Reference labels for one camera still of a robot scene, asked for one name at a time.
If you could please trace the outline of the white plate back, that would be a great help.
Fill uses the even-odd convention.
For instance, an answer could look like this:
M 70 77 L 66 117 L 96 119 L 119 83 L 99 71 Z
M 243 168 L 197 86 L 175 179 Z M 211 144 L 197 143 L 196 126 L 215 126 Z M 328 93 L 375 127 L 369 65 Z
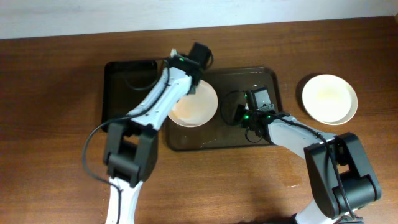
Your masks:
M 315 120 L 328 125 L 348 122 L 358 109 L 353 87 L 335 75 L 317 75 L 303 87 L 302 103 Z

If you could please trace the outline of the white plate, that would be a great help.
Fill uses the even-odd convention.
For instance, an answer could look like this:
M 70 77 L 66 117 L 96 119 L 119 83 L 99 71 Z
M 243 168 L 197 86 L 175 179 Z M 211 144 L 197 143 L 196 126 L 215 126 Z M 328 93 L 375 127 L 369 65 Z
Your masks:
M 353 87 L 335 75 L 317 75 L 303 87 L 302 103 L 315 120 L 328 125 L 348 122 L 358 109 Z
M 348 90 L 320 90 L 303 96 L 305 109 L 320 123 L 341 125 L 347 123 L 358 109 L 357 96 Z
M 183 96 L 168 117 L 179 126 L 194 128 L 209 122 L 217 108 L 216 91 L 209 83 L 201 80 L 195 94 Z

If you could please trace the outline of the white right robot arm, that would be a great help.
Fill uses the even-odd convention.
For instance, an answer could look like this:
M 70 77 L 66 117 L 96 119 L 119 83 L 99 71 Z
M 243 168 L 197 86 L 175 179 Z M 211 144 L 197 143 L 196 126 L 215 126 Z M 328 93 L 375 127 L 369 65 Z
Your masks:
M 275 112 L 265 87 L 247 90 L 244 97 L 234 123 L 306 162 L 313 201 L 289 222 L 363 223 L 355 210 L 379 200 L 381 187 L 357 135 L 324 133 Z

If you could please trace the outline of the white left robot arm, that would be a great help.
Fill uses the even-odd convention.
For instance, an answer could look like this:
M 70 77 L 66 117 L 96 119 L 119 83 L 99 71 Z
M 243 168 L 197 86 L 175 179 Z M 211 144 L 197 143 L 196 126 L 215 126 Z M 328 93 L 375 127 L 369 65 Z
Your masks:
M 212 65 L 211 50 L 198 42 L 189 54 L 172 50 L 148 95 L 122 118 L 108 124 L 103 162 L 111 185 L 107 223 L 133 223 L 139 191 L 157 161 L 158 132 L 181 97 L 196 92 Z

